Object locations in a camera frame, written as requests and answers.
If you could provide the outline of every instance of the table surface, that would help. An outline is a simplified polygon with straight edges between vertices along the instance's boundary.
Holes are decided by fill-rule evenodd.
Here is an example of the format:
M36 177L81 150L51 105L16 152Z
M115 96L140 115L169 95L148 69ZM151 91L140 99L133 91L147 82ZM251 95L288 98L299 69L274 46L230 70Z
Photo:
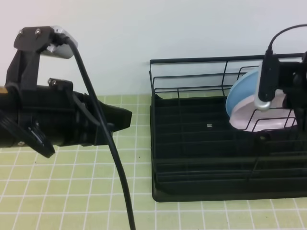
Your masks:
M133 112L114 134L138 230L305 229L307 198L156 203L151 194L149 95L102 96ZM117 171L107 146L1 149L0 229L128 230Z

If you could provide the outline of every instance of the grid line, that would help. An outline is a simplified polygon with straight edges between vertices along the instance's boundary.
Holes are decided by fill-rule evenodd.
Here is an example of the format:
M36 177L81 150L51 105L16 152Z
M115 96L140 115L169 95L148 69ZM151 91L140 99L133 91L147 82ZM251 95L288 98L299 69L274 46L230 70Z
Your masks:
M62 214L62 217L61 217L61 223L60 223L60 226L59 226L59 230L62 229L62 225L63 225L63 221L64 221L64 214L65 214L65 210L66 210L66 205L67 205L67 200L68 200L68 194L69 194L70 188L71 188L71 182L72 182L72 177L73 177L73 173L74 173L74 169L75 169L75 163L76 163L77 157L78 157L79 147L80 147L80 145L78 145L77 152L76 152L76 156L75 156L74 165L73 165L72 171L71 171L71 179L69 180L69 185L68 185L67 194L66 194L66 198L65 198L65 202L64 202L64 209L63 209L63 214Z
M33 163L32 168L31 168L31 171L30 171L30 175L29 175L29 180L28 180L28 182L27 182L27 184L26 184L26 186L25 186L25 188L24 188L24 194L23 194L22 199L21 199L21 202L20 202L20 204L19 204L18 211L17 211L17 215L16 215L16 218L15 218L13 227L12 227L13 230L15 229L15 226L16 226L16 223L17 223L17 219L18 219L18 217L19 217L19 213L20 213L21 207L22 207L23 202L24 202L25 193L26 193L26 191L27 191L27 189L28 189L28 186L29 186L29 183L30 183L30 178L31 178L31 176L32 176L32 172L33 172L34 166L35 166L35 164Z
M20 150L21 150L21 148L18 149L18 152L17 152L17 154L16 154L16 158L15 158L14 164L12 165L12 168L11 168L11 171L10 171L10 174L9 174L9 178L8 178L8 180L7 180L6 184L5 184L5 187L4 187L3 191L2 191L1 198L0 198L0 203L1 203L1 201L2 201L3 195L5 194L6 188L8 187L8 184L9 184L10 178L11 178L11 176L12 176L12 173L13 173L13 170L14 170L14 167L15 167L15 164L16 164L17 159L18 159L18 157L19 157Z
M48 189L49 189L49 186L50 186L50 182L51 182L51 177L52 177L52 173L53 173L53 170L54 170L54 166L56 165L56 161L57 161L57 157L58 157L58 152L56 151L56 156L54 158L54 162L53 162L53 165L52 165L52 168L51 168L51 171L50 171L50 176L49 176L49 179L48 179L48 183L47 183L47 188L46 188L46 192L45 194L43 195L43 202L42 202L42 205L41 205L41 208L40 208L40 212L39 212L39 216L38 216L38 219L37 219L37 224L36 224L36 227L35 227L35 230L38 230L38 226L39 226L39 223L40 223L40 219L42 217L42 213L43 213L43 209L44 209L44 204L45 204L45 201L46 201L46 197L47 197L47 194L48 194Z

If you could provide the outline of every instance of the wire rack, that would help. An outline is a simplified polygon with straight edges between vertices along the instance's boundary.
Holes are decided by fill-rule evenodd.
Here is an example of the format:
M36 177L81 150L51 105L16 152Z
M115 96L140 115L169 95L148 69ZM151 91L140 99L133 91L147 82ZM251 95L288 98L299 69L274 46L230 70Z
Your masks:
M277 57L286 60L302 55ZM291 111L288 116L258 119L251 132L245 130L257 110L244 129L235 129L229 123L225 110L229 89L240 76L257 67L262 58L150 61L152 181L156 201L307 196L307 146ZM203 63L206 68L195 66ZM198 72L177 74L176 68L182 71L189 65L191 71L196 67ZM159 67L169 75L160 75ZM282 120L284 128L255 131L262 120L270 119Z

